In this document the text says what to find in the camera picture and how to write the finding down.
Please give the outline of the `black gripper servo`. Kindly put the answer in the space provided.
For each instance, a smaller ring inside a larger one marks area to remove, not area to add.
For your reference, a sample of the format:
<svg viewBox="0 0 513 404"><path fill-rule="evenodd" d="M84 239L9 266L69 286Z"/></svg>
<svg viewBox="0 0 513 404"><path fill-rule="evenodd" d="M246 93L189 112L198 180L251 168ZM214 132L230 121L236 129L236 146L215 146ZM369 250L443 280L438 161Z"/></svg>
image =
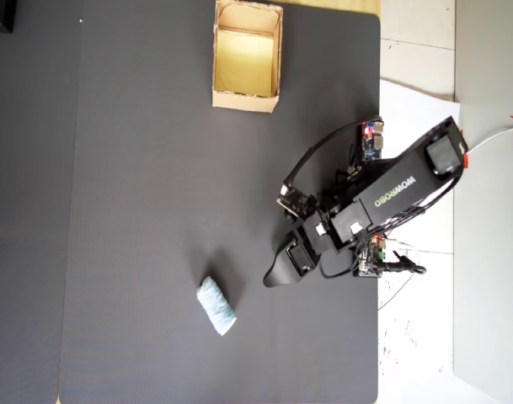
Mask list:
<svg viewBox="0 0 513 404"><path fill-rule="evenodd" d="M320 256L308 242L296 235L286 235L265 273L263 284L267 288L296 284L312 272L319 262Z"/></svg>

